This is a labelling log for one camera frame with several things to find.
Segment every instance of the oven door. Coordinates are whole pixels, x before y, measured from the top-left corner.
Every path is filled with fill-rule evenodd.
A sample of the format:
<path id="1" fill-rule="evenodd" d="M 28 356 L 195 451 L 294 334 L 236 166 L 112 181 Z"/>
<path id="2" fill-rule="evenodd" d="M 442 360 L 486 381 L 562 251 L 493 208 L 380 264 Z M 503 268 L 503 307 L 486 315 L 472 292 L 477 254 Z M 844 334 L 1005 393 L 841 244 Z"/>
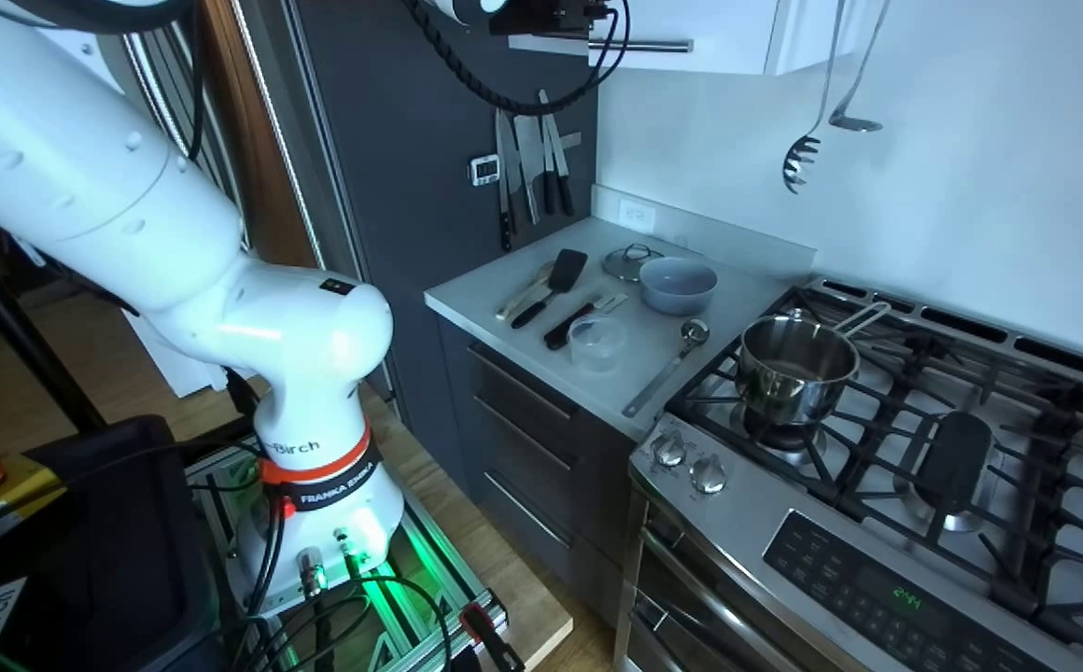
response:
<path id="1" fill-rule="evenodd" d="M 638 574 L 628 607 L 634 669 L 847 669 L 756 600 L 711 544 L 686 538 L 658 510 L 646 513 Z"/>

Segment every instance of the small bowl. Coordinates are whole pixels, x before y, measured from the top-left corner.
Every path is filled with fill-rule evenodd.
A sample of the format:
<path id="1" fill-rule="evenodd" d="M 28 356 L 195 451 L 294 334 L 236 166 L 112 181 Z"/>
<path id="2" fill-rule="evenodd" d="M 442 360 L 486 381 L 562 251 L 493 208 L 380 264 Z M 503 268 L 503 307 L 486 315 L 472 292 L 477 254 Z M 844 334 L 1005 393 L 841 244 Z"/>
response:
<path id="1" fill-rule="evenodd" d="M 568 328 L 568 351 L 583 375 L 612 375 L 625 343 L 628 328 L 610 315 L 585 315 Z"/>
<path id="2" fill-rule="evenodd" d="M 712 300 L 716 272 L 695 259 L 649 259 L 643 264 L 643 304 L 654 315 L 693 317 Z"/>

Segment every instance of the gray cabinet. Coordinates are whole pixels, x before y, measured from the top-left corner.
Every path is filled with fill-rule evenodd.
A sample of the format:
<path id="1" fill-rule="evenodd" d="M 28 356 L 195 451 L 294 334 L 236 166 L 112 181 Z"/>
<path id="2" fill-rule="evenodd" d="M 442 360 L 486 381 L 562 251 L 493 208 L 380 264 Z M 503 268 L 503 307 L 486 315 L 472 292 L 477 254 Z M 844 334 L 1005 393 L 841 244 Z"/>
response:
<path id="1" fill-rule="evenodd" d="M 457 328 L 449 356 L 466 492 L 573 599 L 612 624 L 632 440 Z"/>

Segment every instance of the robotic arm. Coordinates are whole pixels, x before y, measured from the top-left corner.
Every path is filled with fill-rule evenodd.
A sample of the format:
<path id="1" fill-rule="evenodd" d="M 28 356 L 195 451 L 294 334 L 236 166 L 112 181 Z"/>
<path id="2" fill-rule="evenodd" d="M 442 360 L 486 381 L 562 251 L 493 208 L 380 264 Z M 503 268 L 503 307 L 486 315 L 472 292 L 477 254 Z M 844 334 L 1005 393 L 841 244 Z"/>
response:
<path id="1" fill-rule="evenodd" d="M 171 349 L 269 381 L 253 429 L 284 538 L 258 614 L 299 600 L 299 570 L 374 568 L 403 498 L 371 451 L 354 384 L 385 360 L 376 287 L 251 254 L 239 208 L 42 33 L 0 18 L 0 227 L 137 310 Z M 248 517 L 243 582 L 269 510 Z"/>

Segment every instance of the oven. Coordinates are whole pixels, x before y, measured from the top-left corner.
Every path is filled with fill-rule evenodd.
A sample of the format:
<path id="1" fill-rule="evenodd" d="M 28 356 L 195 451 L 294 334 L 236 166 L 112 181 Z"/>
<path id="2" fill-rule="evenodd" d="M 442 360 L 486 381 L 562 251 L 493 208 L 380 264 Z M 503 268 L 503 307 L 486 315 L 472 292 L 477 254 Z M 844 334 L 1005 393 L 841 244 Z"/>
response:
<path id="1" fill-rule="evenodd" d="M 720 564 L 711 542 L 679 527 L 673 513 L 646 510 L 628 589 L 628 630 L 619 655 L 634 669 L 861 669 L 844 649 L 793 630 L 749 579 Z"/>
<path id="2" fill-rule="evenodd" d="M 619 669 L 1083 669 L 1083 356 L 810 279 L 838 409 L 770 426 L 735 349 L 632 451 Z"/>

